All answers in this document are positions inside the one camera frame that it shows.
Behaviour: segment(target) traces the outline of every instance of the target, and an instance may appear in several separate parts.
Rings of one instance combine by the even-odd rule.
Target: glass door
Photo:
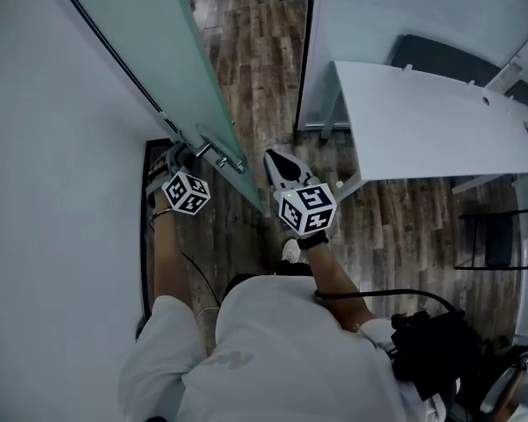
[[[261,210],[188,0],[77,2],[182,138],[193,149],[209,142],[203,158]]]

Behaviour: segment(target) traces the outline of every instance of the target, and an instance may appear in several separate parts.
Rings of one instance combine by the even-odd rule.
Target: white desk
[[[528,107],[443,76],[363,62],[335,62],[358,171],[335,191],[342,200],[370,180],[528,172]]]

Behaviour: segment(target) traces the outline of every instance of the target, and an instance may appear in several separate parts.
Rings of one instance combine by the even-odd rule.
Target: wood plank flooring
[[[213,198],[196,217],[179,217],[180,241],[183,251],[222,295],[238,273],[273,272],[288,237],[269,211],[271,195],[262,165],[266,149],[297,154],[330,186],[348,179],[356,166],[347,133],[334,133],[327,144],[314,133],[294,137],[305,1],[195,1],[194,18],[203,45],[267,208],[264,215],[259,214],[211,167],[203,165],[202,176]],[[453,269],[466,260],[470,242],[458,216],[477,208],[516,208],[510,178],[459,196],[451,195],[451,182],[431,178],[367,184],[341,203],[330,245],[362,290],[428,290],[464,309],[469,323],[484,338],[511,338],[520,273]],[[148,256],[151,270],[151,247]],[[214,306],[202,277],[193,267],[190,270],[196,308]],[[436,302],[416,296],[370,298],[369,305],[381,317],[442,310]],[[216,311],[205,311],[199,319],[209,350],[215,317]]]

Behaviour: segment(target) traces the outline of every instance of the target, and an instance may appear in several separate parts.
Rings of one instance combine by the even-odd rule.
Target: sneaker
[[[286,260],[290,262],[291,264],[294,264],[299,260],[299,257],[301,257],[301,249],[299,248],[299,245],[297,244],[297,240],[290,239],[283,246],[282,260]]]

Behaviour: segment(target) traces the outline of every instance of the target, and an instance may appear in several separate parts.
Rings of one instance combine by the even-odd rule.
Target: cube with fiducial markers
[[[171,208],[179,213],[195,215],[202,209],[211,195],[208,184],[182,171],[176,172],[170,181],[162,185]]]
[[[300,236],[327,229],[333,223],[337,205],[325,183],[283,191],[279,201],[280,219]]]

